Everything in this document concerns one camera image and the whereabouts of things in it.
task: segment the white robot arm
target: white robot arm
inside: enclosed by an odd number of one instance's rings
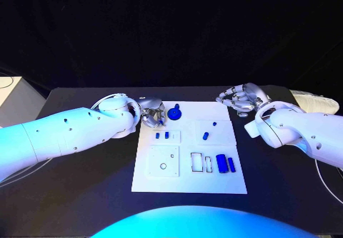
[[[126,94],[113,94],[91,109],[73,109],[0,129],[0,181],[38,162],[128,136],[142,117],[151,127],[165,124],[162,100],[135,101]]]
[[[228,89],[217,101],[233,107],[241,117],[257,111],[256,120],[246,125],[253,138],[262,135],[275,148],[295,145],[312,158],[343,168],[343,117],[306,113],[296,105],[275,102],[253,83]]]

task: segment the robotic hand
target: robotic hand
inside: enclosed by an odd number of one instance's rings
[[[343,117],[306,113],[296,105],[275,102],[253,83],[228,89],[217,101],[233,107],[241,117],[257,111],[256,120],[246,125],[253,138],[262,135],[275,148],[295,145],[312,158],[343,168]]]
[[[162,100],[135,101],[126,94],[113,94],[91,109],[73,109],[0,129],[0,182],[38,162],[128,136],[140,118],[149,127],[165,125]]]

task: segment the black table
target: black table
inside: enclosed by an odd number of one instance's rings
[[[128,93],[165,101],[215,101],[224,87],[58,88],[40,118],[91,107],[100,98]],[[296,104],[290,91],[264,90]],[[230,110],[249,195],[132,192],[139,131],[77,154],[55,158],[31,176],[0,189],[0,236],[91,236],[126,217],[178,205],[217,206],[275,218],[315,234],[343,234],[343,205],[329,194],[315,160],[293,146],[273,149],[251,139],[243,119]],[[328,185],[343,198],[336,168],[321,163]]]

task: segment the blue cap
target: blue cap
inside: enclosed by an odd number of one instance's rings
[[[172,108],[169,110],[168,116],[169,116],[171,120],[179,120],[181,119],[182,113],[181,113],[179,108],[181,108],[181,106],[179,106],[179,104],[177,104],[175,108]]]

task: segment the black curtain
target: black curtain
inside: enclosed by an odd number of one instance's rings
[[[343,2],[0,2],[0,72],[57,87],[276,84],[342,100]]]

